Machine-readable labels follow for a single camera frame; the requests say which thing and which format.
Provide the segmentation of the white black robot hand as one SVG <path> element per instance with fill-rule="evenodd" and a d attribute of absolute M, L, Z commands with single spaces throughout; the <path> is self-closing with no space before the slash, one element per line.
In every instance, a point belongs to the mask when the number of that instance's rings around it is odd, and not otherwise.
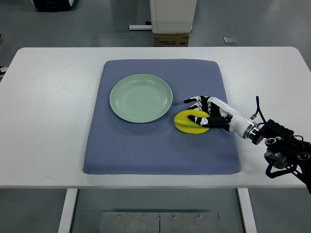
<path fill-rule="evenodd" d="M 188 119 L 204 128 L 222 128 L 228 132 L 235 132 L 243 139 L 252 139 L 259 131 L 259 127 L 252 119 L 243 117 L 237 110 L 216 97 L 195 96 L 184 100 L 184 103 L 194 104 L 190 110 L 207 113 L 208 117 L 198 113 L 188 115 Z"/>

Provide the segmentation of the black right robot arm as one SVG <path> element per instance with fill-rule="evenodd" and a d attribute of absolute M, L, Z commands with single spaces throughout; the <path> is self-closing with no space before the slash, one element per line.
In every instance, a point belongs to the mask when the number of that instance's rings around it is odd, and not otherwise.
<path fill-rule="evenodd" d="M 311 190 L 311 144 L 294 131 L 285 128 L 273 120 L 265 120 L 256 97 L 257 109 L 251 116 L 260 115 L 262 122 L 250 129 L 247 137 L 258 145 L 264 141 L 267 150 L 264 158 L 268 163 L 265 174 L 273 179 L 286 174 L 293 174 L 307 189 Z"/>

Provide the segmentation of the black white wheeled robot base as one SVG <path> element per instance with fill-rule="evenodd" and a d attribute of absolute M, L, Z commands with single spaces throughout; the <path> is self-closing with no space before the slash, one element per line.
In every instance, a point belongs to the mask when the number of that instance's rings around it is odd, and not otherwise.
<path fill-rule="evenodd" d="M 41 12 L 69 11 L 75 0 L 32 0 L 34 7 Z"/>

